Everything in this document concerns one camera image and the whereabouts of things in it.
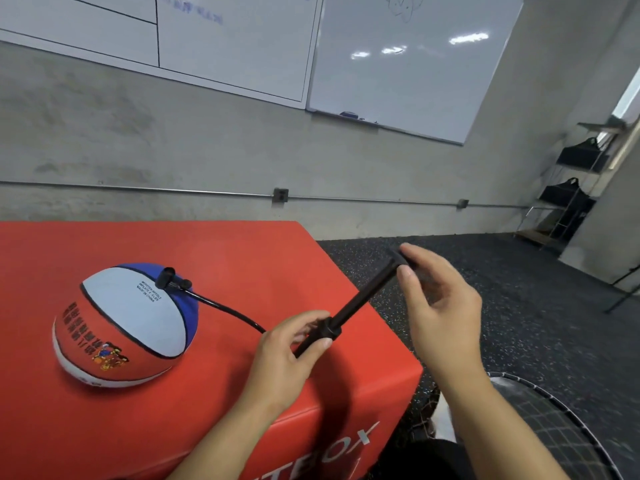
black bag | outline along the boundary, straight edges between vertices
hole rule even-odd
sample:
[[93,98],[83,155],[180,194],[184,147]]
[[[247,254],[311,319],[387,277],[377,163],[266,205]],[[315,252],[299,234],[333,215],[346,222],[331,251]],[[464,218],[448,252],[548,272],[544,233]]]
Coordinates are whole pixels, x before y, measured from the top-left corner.
[[589,200],[589,196],[582,191],[580,181],[574,177],[562,184],[548,185],[540,195],[540,200],[560,207],[569,207],[571,204],[572,209],[579,210]]
[[600,173],[607,164],[608,159],[609,156],[604,154],[598,146],[598,140],[596,138],[589,138],[580,144],[568,146],[562,150],[557,162],[560,165],[567,165]]

red foam box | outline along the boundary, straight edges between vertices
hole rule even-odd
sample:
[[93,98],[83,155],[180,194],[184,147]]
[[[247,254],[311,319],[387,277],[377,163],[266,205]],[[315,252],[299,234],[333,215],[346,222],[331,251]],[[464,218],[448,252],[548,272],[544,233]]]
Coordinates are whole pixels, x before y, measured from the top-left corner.
[[[194,290],[267,329],[305,310],[334,314],[356,293],[293,222],[0,223],[0,249],[0,477],[7,479],[162,479],[242,391],[260,334],[207,306],[183,359],[158,379],[107,390],[69,376],[55,358],[51,327],[91,274],[127,262],[172,266]],[[258,443],[241,479],[363,476],[421,372],[364,306]]]

metal conduit pipe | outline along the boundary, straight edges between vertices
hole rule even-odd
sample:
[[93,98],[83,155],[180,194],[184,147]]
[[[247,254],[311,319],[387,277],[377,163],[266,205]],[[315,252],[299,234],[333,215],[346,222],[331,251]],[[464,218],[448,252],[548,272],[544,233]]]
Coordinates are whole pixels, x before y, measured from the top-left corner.
[[[16,185],[22,187],[53,187],[60,189],[88,189],[88,190],[111,190],[111,191],[128,191],[128,192],[149,192],[149,193],[169,193],[169,194],[187,194],[187,195],[210,195],[220,197],[247,197],[247,198],[268,198],[272,199],[272,194],[257,194],[244,192],[218,192],[213,190],[188,190],[188,189],[169,189],[162,187],[135,187],[131,185],[102,185],[102,184],[67,184],[57,182],[26,182],[20,180],[0,180],[0,185]],[[347,202],[363,202],[363,203],[395,203],[405,205],[438,205],[444,207],[482,207],[496,209],[530,209],[530,205],[503,205],[492,203],[470,203],[466,202],[461,207],[460,202],[427,202],[420,200],[391,200],[377,198],[357,198],[357,197],[327,197],[313,195],[289,195],[289,200],[325,200],[325,201],[347,201]],[[536,209],[552,210],[549,207],[536,207]]]

gray wall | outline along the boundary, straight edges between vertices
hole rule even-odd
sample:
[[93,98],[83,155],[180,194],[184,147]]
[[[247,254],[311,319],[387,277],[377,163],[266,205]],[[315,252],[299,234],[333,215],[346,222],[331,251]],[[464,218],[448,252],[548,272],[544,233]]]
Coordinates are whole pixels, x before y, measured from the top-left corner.
[[[527,204],[628,3],[525,0],[464,147],[2,43],[0,177]],[[0,186],[0,219],[293,219],[318,239],[500,232],[519,218],[510,209],[274,209],[238,198]]]
[[[640,144],[622,163],[560,257],[569,266],[613,282],[640,264]],[[620,283],[630,290],[640,272]]]

red white and blue basketball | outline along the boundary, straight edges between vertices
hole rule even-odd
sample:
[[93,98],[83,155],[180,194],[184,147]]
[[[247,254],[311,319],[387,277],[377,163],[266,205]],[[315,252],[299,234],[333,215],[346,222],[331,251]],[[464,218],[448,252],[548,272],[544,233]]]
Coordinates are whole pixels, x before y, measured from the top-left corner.
[[158,377],[187,350],[198,302],[156,288],[158,264],[121,264],[85,279],[53,323],[53,347],[69,374],[99,387]]

